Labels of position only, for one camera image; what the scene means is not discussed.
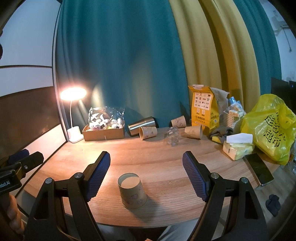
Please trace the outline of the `person's left hand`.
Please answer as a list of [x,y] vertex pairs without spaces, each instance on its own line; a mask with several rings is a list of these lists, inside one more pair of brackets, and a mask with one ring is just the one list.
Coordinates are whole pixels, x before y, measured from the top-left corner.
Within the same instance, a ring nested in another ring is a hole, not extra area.
[[25,230],[24,223],[22,221],[21,212],[18,209],[17,202],[14,196],[9,195],[10,205],[6,211],[7,216],[10,219],[10,228],[17,234],[23,235]]

